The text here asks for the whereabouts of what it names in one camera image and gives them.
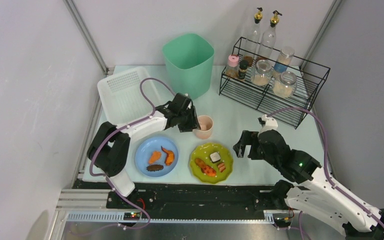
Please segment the pink ceramic mug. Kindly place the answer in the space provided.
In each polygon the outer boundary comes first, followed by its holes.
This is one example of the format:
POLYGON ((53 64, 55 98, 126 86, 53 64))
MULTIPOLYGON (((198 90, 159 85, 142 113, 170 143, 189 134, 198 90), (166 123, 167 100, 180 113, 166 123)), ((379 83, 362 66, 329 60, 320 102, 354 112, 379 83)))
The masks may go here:
POLYGON ((200 129, 194 129, 192 132, 199 139, 208 139, 213 132, 213 119, 208 115, 200 115, 197 117, 197 119, 200 129))

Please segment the green scalloped plate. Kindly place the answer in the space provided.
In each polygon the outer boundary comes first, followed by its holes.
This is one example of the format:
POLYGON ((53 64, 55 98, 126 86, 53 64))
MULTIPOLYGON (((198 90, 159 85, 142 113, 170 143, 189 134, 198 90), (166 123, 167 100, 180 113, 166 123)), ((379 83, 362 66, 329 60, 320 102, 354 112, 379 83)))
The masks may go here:
POLYGON ((190 154, 189 168, 200 182, 218 184, 233 172, 234 158, 220 143, 207 142, 197 146, 190 154))

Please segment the blue round plate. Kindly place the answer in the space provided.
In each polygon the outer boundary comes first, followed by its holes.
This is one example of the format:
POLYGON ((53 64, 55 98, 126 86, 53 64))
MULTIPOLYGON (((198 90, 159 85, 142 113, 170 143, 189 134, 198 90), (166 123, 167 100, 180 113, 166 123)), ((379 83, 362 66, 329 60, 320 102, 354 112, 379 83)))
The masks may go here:
POLYGON ((144 140, 136 150, 135 153, 135 165, 136 168, 144 175, 148 177, 162 177, 170 173, 176 166, 179 159, 179 151, 175 143, 164 136, 154 136, 144 140), (175 154, 175 160, 170 166, 165 165, 166 154, 162 151, 161 147, 171 150, 175 154), (161 158, 154 164, 160 164, 164 166, 163 170, 160 171, 147 171, 146 167, 149 166, 148 160, 153 151, 159 151, 162 153, 161 158))

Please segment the white plastic perforated basket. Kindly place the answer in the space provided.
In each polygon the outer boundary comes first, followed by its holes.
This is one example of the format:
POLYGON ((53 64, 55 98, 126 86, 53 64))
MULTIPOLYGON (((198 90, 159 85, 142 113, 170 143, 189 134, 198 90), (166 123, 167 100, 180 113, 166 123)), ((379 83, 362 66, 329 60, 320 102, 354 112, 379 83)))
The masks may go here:
POLYGON ((97 83, 100 101, 108 122, 121 125, 140 119, 161 104, 153 80, 143 84, 141 81, 149 78, 148 71, 143 66, 133 67, 119 73, 114 73, 97 83))

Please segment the green plastic waste bin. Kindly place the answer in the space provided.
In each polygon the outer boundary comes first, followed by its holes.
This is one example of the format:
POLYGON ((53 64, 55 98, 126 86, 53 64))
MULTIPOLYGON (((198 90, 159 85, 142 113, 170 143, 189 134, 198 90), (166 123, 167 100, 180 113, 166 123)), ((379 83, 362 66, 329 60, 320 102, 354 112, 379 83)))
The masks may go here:
POLYGON ((172 90, 195 100, 210 89, 215 50, 196 33, 178 36, 162 47, 172 90))

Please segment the glass jar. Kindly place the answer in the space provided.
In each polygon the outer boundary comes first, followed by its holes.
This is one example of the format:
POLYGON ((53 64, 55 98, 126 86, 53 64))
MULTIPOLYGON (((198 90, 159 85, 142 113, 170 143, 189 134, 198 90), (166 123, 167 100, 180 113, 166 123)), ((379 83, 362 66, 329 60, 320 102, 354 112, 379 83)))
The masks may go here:
POLYGON ((257 86, 266 86, 273 76, 273 67, 266 59, 260 59, 255 63, 251 82, 257 86))
POLYGON ((273 93, 284 99, 292 97, 297 88, 297 79, 297 76, 291 71, 282 72, 274 80, 273 93))

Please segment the pink-lid spice shaker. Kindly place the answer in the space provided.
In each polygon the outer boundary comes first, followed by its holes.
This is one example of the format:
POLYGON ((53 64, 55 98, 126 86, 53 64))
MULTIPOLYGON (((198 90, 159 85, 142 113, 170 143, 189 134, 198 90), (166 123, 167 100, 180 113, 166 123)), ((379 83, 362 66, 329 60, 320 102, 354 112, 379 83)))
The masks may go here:
POLYGON ((231 54, 227 58, 227 64, 225 67, 225 75, 229 78, 238 78, 239 57, 235 54, 231 54))

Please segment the small black-lid spice jar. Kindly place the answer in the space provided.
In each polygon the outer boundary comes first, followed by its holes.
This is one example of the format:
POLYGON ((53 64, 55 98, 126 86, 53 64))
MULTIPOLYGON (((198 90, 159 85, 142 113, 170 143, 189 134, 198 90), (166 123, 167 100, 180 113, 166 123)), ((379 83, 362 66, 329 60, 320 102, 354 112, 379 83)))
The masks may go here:
POLYGON ((237 79, 240 81, 244 81, 247 71, 248 71, 249 63, 247 60, 243 59, 239 62, 237 79))

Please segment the clear bottle blue label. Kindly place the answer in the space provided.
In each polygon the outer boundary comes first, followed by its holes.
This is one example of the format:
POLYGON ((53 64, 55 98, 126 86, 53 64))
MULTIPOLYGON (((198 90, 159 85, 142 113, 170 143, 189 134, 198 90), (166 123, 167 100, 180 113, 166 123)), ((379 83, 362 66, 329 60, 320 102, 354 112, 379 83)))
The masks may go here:
POLYGON ((295 54, 295 50, 290 46, 284 46, 280 49, 276 63, 273 67, 272 76, 277 79, 285 72, 291 63, 295 54))

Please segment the glass oil bottle gold spout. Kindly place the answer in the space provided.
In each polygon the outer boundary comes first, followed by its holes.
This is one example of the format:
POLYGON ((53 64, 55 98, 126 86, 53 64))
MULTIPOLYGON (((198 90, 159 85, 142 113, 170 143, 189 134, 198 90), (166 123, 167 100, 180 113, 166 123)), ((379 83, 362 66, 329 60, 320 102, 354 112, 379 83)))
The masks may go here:
POLYGON ((263 8, 257 7, 257 13, 253 17, 252 25, 246 30, 246 41, 242 46, 243 60, 248 63, 250 68, 253 65, 255 53, 257 51, 261 36, 260 22, 263 18, 263 8))

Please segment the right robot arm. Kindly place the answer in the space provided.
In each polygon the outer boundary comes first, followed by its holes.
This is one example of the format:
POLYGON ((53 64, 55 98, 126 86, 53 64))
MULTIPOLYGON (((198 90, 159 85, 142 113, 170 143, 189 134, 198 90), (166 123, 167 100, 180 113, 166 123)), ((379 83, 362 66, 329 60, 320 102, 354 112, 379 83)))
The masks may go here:
POLYGON ((308 153, 291 149, 276 130, 244 130, 233 146, 236 156, 264 160, 284 177, 272 195, 284 205, 324 222, 347 240, 383 240, 384 208, 371 206, 356 197, 331 176, 308 153))

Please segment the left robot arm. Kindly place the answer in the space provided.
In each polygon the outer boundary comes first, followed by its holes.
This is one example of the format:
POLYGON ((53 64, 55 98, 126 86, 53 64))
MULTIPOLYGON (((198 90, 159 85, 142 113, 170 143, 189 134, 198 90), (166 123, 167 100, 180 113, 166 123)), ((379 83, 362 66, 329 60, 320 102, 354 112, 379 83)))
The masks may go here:
POLYGON ((153 106, 149 114, 123 126, 108 121, 102 123, 87 150, 91 161, 89 173, 94 177, 103 176, 115 192, 127 197, 135 189, 125 170, 130 144, 174 127, 181 133, 200 128, 193 101, 183 93, 175 94, 173 100, 163 105, 153 106), (94 172, 94 167, 101 173, 94 172))

